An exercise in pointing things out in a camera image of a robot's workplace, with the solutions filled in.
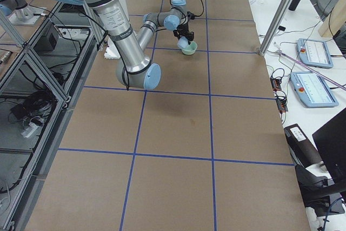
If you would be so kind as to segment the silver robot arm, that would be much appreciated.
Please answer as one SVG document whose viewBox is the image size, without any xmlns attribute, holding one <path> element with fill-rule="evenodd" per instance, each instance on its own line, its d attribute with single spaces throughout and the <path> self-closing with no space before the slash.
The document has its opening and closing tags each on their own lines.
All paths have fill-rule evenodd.
<svg viewBox="0 0 346 231">
<path fill-rule="evenodd" d="M 145 15 L 138 33 L 134 32 L 120 0 L 56 1 L 73 5 L 87 4 L 97 12 L 120 55 L 117 78 L 127 88 L 152 90 L 158 86 L 161 68 L 144 51 L 159 27 L 173 32 L 181 50 L 189 49 L 194 40 L 194 32 L 189 30 L 188 23 L 196 16 L 187 10 L 186 0 L 170 0 L 169 11 Z"/>
</svg>

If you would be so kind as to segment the neighbouring grey robot arm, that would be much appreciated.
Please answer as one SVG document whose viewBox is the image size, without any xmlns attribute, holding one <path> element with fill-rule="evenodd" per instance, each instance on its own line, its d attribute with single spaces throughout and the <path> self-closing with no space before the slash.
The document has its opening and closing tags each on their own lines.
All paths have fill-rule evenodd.
<svg viewBox="0 0 346 231">
<path fill-rule="evenodd" d="M 1 0 L 1 12 L 13 25 L 33 26 L 39 16 L 26 0 Z"/>
</svg>

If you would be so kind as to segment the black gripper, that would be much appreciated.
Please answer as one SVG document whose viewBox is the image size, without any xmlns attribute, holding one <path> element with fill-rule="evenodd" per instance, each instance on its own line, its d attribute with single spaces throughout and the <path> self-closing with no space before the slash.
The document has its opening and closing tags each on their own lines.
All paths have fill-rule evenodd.
<svg viewBox="0 0 346 231">
<path fill-rule="evenodd" d="M 189 31 L 189 23 L 183 23 L 180 24 L 174 31 L 174 36 L 178 39 L 180 39 L 181 37 L 185 37 L 188 42 L 191 42 L 194 40 L 194 32 L 193 31 Z"/>
</svg>

